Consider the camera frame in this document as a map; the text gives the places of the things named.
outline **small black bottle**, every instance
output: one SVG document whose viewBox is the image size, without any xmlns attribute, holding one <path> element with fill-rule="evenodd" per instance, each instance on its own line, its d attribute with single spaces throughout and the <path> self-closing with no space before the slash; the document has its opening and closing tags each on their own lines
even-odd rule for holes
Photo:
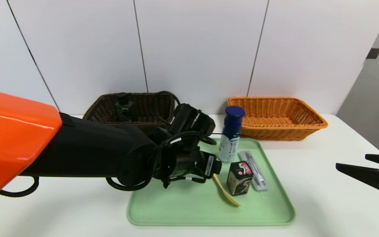
<svg viewBox="0 0 379 237">
<path fill-rule="evenodd" d="M 128 100 L 130 93 L 118 93 L 115 110 L 119 122 L 136 122 L 137 115 L 134 109 L 134 102 Z"/>
</svg>

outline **orange wicker basket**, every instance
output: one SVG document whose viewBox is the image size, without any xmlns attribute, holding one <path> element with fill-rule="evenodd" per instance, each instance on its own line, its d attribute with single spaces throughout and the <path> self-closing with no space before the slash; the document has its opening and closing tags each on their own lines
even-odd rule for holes
<svg viewBox="0 0 379 237">
<path fill-rule="evenodd" d="M 304 101 L 293 97 L 231 97 L 245 109 L 241 134 L 257 140 L 299 141 L 328 126 Z"/>
</svg>

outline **orange robot arm cover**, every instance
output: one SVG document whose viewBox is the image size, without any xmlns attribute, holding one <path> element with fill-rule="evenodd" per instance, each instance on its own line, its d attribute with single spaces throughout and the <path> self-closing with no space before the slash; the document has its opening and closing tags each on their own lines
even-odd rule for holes
<svg viewBox="0 0 379 237">
<path fill-rule="evenodd" d="M 61 125 L 55 107 L 0 93 L 0 190 L 33 163 Z"/>
</svg>

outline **blue bottle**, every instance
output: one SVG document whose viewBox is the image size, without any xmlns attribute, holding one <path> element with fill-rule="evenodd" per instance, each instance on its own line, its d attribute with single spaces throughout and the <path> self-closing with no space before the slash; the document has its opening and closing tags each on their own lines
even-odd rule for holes
<svg viewBox="0 0 379 237">
<path fill-rule="evenodd" d="M 223 132 L 220 139 L 218 158 L 224 163 L 233 161 L 238 148 L 239 134 L 242 128 L 242 117 L 245 110 L 239 106 L 228 106 L 225 110 Z"/>
</svg>

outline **panel seam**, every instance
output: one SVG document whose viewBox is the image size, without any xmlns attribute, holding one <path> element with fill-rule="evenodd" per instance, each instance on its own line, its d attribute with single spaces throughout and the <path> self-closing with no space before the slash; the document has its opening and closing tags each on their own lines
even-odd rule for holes
<svg viewBox="0 0 379 237">
<path fill-rule="evenodd" d="M 33 57 L 32 52 L 30 51 L 29 45 L 27 45 L 26 39 L 24 38 L 23 32 L 21 32 L 20 26 L 18 25 L 17 19 L 15 18 L 15 15 L 14 15 L 14 12 L 13 12 L 11 6 L 10 6 L 9 0 L 7 0 L 7 4 L 8 4 L 8 7 L 10 8 L 10 11 L 11 11 L 11 14 L 12 14 L 12 16 L 13 16 L 13 18 L 14 18 L 15 24 L 17 25 L 18 31 L 20 31 L 21 37 L 23 38 L 23 41 L 24 41 L 24 43 L 26 44 L 27 50 L 29 51 L 29 54 L 30 54 L 30 56 L 32 57 L 32 60 L 33 60 L 33 62 L 35 63 L 36 69 L 38 70 L 38 72 L 39 72 L 39 74 L 40 74 L 40 77 L 42 78 L 43 83 L 45 84 L 45 87 L 48 89 L 49 95 L 51 96 L 52 100 L 54 101 L 54 104 L 55 104 L 55 106 L 57 107 L 58 111 L 61 111 L 61 110 L 59 109 L 59 106 L 58 106 L 57 102 L 56 102 L 55 99 L 54 99 L 54 96 L 53 96 L 52 93 L 51 93 L 51 90 L 50 90 L 49 87 L 48 87 L 48 84 L 47 84 L 46 81 L 45 81 L 45 78 L 43 78 L 43 75 L 42 75 L 42 73 L 40 72 L 40 69 L 39 69 L 39 67 L 38 67 L 38 64 L 36 63 L 36 60 L 35 60 L 35 58 Z"/>
<path fill-rule="evenodd" d="M 139 25 L 138 25 L 137 8 L 136 8 L 136 2 L 135 2 L 135 0 L 133 0 L 133 3 L 134 3 L 134 12 L 135 12 L 135 15 L 136 15 L 138 40 L 140 42 L 141 60 L 143 61 L 144 79 L 146 80 L 146 90 L 147 90 L 147 93 L 149 93 L 149 84 L 147 84 L 146 66 L 144 65 L 143 46 L 141 46 L 140 28 L 139 28 Z"/>
<path fill-rule="evenodd" d="M 252 66 L 251 77 L 249 78 L 248 91 L 246 92 L 246 96 L 248 96 L 248 94 L 249 94 L 249 89 L 251 87 L 252 76 L 254 75 L 255 63 L 257 62 L 258 50 L 260 48 L 261 37 L 263 36 L 264 23 L 266 22 L 266 16 L 267 16 L 267 10 L 268 10 L 269 2 L 270 2 L 270 0 L 267 0 L 266 11 L 264 12 L 263 25 L 261 26 L 260 38 L 258 39 L 258 45 L 257 45 L 257 52 L 255 53 L 254 65 Z"/>
</svg>

